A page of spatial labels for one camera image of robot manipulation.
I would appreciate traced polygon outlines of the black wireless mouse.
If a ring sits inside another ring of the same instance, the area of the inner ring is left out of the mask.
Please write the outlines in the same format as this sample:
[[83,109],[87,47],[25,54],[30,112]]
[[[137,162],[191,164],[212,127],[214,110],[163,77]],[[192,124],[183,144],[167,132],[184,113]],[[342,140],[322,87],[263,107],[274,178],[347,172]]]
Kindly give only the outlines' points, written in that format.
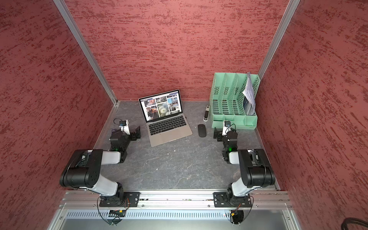
[[207,130],[206,130],[206,126],[204,124],[199,124],[197,126],[197,130],[198,130],[198,135],[201,138],[204,138],[207,136]]

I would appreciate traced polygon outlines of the silver laptop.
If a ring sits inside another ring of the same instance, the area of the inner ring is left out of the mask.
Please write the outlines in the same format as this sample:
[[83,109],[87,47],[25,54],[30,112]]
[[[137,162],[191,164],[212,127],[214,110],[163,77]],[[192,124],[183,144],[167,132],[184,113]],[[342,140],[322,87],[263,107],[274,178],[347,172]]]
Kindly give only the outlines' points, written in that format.
[[172,90],[139,99],[152,147],[193,134],[186,116],[180,90]]

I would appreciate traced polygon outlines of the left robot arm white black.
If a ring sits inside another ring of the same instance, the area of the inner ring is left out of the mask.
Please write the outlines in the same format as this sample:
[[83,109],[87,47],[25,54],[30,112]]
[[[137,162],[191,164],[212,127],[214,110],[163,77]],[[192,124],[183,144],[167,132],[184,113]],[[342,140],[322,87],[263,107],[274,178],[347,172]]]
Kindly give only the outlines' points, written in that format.
[[71,189],[86,189],[101,197],[101,207],[136,206],[139,192],[124,192],[122,184],[101,175],[101,166],[124,163],[131,141],[141,138],[140,126],[128,132],[128,126],[113,129],[110,150],[78,149],[64,168],[59,184]]

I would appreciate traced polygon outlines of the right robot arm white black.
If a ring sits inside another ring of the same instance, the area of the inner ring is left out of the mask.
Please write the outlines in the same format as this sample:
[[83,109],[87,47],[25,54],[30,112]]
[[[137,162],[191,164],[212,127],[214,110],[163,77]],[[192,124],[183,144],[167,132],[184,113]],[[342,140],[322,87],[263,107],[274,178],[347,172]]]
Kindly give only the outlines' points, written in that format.
[[226,133],[214,129],[214,138],[222,142],[223,160],[240,168],[240,178],[228,186],[226,192],[214,192],[214,206],[217,208],[250,207],[250,193],[260,188],[273,186],[276,176],[263,149],[239,149],[238,133],[227,128]]

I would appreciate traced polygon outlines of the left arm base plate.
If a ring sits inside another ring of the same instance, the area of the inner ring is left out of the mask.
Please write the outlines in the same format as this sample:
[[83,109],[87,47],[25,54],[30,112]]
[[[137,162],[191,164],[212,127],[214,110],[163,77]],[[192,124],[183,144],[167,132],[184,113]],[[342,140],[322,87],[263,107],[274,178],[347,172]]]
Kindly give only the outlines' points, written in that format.
[[102,196],[99,201],[99,207],[123,207],[123,208],[136,208],[140,199],[140,192],[124,192],[120,196]]

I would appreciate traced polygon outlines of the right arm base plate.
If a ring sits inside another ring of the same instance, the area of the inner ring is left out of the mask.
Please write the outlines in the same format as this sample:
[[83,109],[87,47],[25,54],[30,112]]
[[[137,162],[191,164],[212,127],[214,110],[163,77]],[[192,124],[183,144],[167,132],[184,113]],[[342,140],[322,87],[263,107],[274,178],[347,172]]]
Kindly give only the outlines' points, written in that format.
[[214,192],[213,200],[216,208],[250,208],[252,206],[250,196],[237,197],[225,192]]

